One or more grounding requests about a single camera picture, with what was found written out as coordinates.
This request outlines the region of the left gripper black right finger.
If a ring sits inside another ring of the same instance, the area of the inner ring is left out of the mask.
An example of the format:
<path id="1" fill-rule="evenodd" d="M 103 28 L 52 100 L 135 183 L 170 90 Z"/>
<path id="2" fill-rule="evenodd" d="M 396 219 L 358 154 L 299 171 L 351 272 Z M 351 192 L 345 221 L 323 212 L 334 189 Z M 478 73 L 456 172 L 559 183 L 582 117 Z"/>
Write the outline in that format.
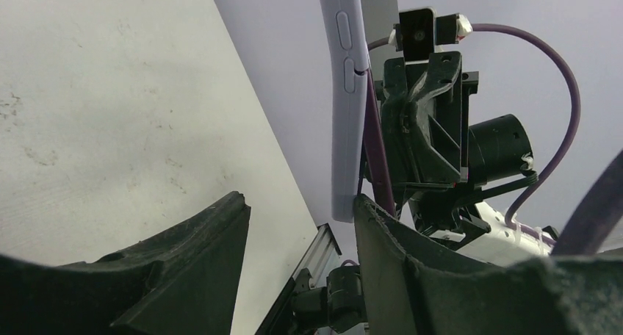
<path id="1" fill-rule="evenodd" d="M 479 262 L 353 202 L 371 334 L 620 334 L 622 260 Z"/>

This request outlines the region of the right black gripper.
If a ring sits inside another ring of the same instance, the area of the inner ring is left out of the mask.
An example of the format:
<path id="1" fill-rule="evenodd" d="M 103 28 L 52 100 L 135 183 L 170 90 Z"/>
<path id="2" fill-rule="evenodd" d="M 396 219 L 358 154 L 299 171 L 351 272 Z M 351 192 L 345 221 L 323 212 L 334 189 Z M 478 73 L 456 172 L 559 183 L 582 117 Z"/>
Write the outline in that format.
<path id="1" fill-rule="evenodd" d="M 467 98 L 462 55 L 433 53 L 383 67 L 381 131 L 397 206 L 421 192 L 444 192 L 468 180 Z"/>

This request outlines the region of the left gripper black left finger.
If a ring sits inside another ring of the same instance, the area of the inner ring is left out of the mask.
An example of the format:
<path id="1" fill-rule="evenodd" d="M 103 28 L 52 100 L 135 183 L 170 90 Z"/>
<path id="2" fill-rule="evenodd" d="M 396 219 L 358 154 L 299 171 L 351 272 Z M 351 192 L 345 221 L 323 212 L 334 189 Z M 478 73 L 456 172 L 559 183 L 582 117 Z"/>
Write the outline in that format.
<path id="1" fill-rule="evenodd" d="M 251 209 L 230 192 L 93 263 L 1 258 L 3 334 L 228 334 Z"/>

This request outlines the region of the clear lilac phone case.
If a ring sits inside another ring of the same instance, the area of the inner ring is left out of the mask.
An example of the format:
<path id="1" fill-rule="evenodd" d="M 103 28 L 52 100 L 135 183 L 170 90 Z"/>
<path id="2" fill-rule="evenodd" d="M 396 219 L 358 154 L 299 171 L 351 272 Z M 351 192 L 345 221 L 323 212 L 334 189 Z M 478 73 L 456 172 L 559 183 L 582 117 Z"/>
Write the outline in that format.
<path id="1" fill-rule="evenodd" d="M 353 221 L 358 194 L 369 56 L 361 0 L 320 0 L 331 58 L 331 217 Z"/>

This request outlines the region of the black smartphone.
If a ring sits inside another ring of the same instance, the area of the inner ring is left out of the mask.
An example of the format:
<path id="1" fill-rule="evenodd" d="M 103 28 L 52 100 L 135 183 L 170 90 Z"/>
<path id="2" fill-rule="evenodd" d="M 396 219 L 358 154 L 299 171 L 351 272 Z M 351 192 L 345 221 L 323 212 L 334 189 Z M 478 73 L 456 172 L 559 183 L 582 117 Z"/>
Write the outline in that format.
<path id="1" fill-rule="evenodd" d="M 369 182 L 372 185 L 374 199 L 377 205 L 390 216 L 395 217 L 395 202 L 392 184 L 384 148 L 381 124 L 378 117 L 375 85 L 372 72 L 367 71 L 367 97 L 364 116 L 363 146 L 366 154 L 366 163 L 370 172 Z"/>

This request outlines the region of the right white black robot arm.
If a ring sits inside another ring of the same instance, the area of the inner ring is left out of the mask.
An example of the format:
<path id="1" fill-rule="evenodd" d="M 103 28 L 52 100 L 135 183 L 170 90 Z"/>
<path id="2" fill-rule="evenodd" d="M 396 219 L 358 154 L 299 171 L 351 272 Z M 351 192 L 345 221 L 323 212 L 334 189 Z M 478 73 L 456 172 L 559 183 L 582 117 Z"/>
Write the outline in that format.
<path id="1" fill-rule="evenodd" d="M 539 175 L 515 115 L 469 123 L 478 83 L 457 51 L 385 61 L 377 90 L 395 208 L 409 208 L 419 233 L 482 262 L 507 266 L 546 256 L 551 231 L 507 222 L 488 204 L 533 186 Z"/>

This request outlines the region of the aluminium table frame rail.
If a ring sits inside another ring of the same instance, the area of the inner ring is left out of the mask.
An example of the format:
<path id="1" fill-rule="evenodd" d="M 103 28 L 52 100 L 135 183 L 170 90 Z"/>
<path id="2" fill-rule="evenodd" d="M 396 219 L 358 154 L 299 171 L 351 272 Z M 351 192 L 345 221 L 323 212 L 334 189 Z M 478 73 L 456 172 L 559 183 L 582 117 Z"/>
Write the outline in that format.
<path id="1" fill-rule="evenodd" d="M 256 333 L 321 334 L 328 326 L 326 279 L 340 255 L 331 227 L 321 225 Z"/>

